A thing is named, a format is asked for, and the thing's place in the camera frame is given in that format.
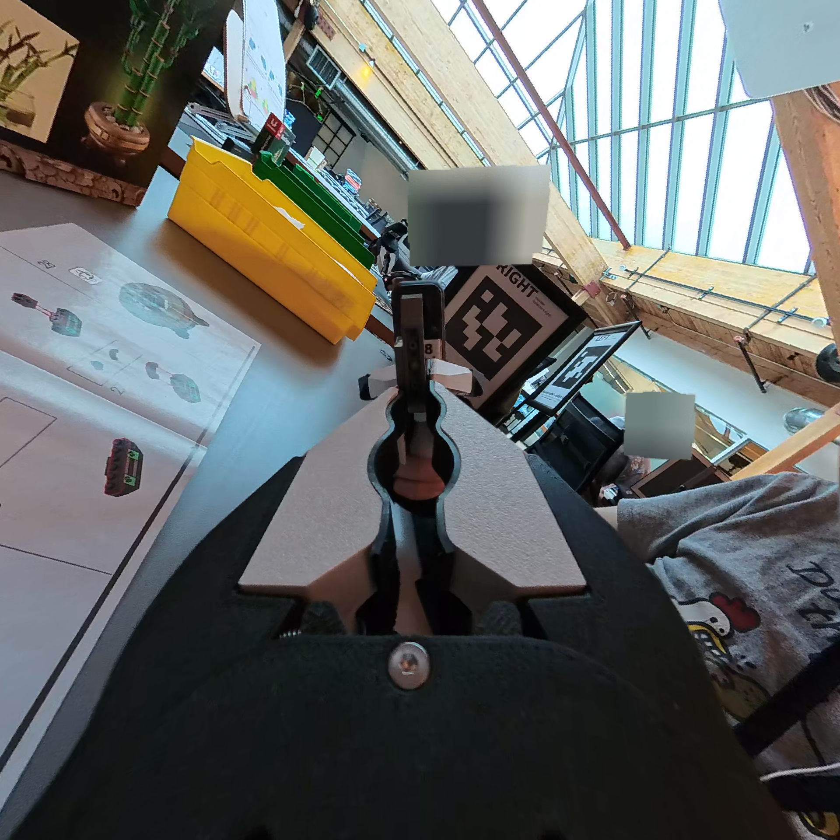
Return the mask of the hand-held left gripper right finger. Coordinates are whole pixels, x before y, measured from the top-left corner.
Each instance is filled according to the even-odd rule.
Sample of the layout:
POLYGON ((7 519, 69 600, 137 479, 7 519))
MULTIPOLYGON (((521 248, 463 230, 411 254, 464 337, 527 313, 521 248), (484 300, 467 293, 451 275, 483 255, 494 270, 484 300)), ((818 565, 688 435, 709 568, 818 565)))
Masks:
POLYGON ((455 467, 437 502, 450 591, 479 619, 493 602, 578 595, 585 577, 524 452, 441 384, 436 430, 455 467))

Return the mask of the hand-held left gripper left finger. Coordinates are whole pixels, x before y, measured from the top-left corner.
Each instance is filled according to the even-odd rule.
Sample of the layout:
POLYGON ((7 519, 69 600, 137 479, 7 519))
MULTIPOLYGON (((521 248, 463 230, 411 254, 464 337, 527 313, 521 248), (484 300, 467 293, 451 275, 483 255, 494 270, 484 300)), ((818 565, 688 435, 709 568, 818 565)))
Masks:
POLYGON ((374 593, 369 557, 382 525, 382 497, 369 457, 388 435, 384 391, 312 447, 257 545, 238 585, 244 592, 330 602, 347 630, 374 593))

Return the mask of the grey desk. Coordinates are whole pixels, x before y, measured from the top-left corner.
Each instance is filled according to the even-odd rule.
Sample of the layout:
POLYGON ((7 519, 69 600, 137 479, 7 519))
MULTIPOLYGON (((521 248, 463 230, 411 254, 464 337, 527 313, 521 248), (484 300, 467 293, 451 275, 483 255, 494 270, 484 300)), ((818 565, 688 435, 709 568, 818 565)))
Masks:
POLYGON ((187 554, 288 459, 354 414, 356 378, 385 362, 383 343, 370 333, 331 344, 172 222, 177 187, 158 170, 140 207, 130 209, 2 173, 2 233, 77 225, 260 344, 203 460, 2 797, 2 838, 55 778, 132 630, 187 554))

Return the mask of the person's right hand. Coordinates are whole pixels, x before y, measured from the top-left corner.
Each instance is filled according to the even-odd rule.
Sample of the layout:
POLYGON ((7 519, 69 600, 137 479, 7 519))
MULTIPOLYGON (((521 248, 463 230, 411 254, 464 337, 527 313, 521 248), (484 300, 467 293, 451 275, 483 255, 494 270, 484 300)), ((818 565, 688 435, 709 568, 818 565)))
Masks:
POLYGON ((396 496, 411 502, 437 499, 445 490, 445 482, 434 463, 435 437, 425 422, 415 421, 411 436, 404 436, 403 454, 393 478, 396 496))

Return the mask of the black framed marker sign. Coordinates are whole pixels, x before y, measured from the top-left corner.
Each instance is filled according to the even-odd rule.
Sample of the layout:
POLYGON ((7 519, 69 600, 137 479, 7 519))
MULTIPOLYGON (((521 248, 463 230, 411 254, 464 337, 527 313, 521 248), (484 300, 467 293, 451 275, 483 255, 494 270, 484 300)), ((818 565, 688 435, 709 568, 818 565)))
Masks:
POLYGON ((581 388, 608 361, 642 323, 631 321, 595 330, 556 374, 525 400, 525 404, 558 416, 581 388))
POLYGON ((480 393, 467 401, 492 424, 509 413, 539 363, 586 319, 533 264, 457 268, 444 302, 446 359, 473 371, 480 393))

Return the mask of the black office chair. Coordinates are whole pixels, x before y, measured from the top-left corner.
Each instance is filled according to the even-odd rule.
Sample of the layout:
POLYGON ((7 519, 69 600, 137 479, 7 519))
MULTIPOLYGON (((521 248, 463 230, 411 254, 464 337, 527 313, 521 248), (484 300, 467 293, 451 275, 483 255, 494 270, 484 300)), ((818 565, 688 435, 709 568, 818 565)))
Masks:
POLYGON ((539 457, 573 490, 583 494, 623 441, 623 425, 608 419, 578 394, 525 452, 539 457))

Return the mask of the green plastic bin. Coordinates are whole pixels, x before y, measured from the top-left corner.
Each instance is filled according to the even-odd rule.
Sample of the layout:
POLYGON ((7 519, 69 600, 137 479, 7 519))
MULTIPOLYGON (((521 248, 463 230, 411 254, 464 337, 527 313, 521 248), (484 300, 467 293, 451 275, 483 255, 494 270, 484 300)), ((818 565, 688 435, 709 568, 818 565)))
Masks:
POLYGON ((276 162, 267 151, 257 153, 253 172, 263 181, 270 181, 286 194, 300 210, 310 216, 329 235, 366 269, 370 269, 375 256, 362 234, 362 222, 354 216, 338 197, 318 182, 304 167, 276 162))

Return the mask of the yellow plastic bin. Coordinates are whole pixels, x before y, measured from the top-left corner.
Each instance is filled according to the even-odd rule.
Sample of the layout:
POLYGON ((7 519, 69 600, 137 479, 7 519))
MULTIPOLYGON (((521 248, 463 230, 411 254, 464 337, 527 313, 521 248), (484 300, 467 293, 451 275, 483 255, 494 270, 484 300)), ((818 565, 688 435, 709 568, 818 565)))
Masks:
POLYGON ((245 160, 192 138, 168 217, 326 340, 362 334, 368 267, 245 160))

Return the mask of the small red green box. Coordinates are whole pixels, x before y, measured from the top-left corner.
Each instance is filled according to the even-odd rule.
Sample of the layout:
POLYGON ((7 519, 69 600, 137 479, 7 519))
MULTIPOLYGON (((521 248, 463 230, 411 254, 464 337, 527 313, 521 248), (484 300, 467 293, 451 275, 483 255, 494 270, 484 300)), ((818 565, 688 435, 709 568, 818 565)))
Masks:
POLYGON ((263 128, 252 144, 253 163, 258 163, 266 155, 276 165, 281 165, 287 158, 288 151, 296 141, 293 132, 295 117, 288 111, 282 116, 270 112, 263 128))

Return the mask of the open building instruction booklet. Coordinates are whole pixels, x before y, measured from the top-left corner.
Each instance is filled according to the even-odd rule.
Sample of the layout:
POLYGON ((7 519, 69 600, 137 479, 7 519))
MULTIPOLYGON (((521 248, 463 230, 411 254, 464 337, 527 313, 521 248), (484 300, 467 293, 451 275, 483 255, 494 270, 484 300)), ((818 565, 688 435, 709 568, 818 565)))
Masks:
POLYGON ((2 797, 259 348, 77 225, 2 233, 2 797))

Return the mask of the printed paper sheet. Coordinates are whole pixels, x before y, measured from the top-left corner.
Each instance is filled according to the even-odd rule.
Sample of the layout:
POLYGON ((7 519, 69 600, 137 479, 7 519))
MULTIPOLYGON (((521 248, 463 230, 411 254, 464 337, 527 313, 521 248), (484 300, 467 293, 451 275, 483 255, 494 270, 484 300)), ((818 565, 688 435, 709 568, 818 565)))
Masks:
POLYGON ((284 38, 276 1, 244 1, 242 109, 261 131, 270 114, 282 118, 287 95, 284 38))

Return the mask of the white document stand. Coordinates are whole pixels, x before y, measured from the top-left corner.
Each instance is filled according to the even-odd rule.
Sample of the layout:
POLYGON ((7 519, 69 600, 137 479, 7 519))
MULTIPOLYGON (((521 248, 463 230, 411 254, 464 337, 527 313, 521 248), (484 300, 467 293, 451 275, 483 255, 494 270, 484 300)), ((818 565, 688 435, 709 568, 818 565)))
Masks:
POLYGON ((244 57, 244 1, 234 2, 224 27, 224 72, 228 109, 234 120, 249 126, 242 109, 244 57))

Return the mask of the black toy set box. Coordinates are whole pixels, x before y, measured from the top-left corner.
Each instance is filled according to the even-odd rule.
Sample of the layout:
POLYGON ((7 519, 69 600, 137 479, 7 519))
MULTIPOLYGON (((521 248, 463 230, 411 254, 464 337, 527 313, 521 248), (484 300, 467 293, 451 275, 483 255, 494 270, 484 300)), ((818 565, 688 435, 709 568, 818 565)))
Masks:
POLYGON ((2 171, 140 205, 233 5, 2 1, 2 171))

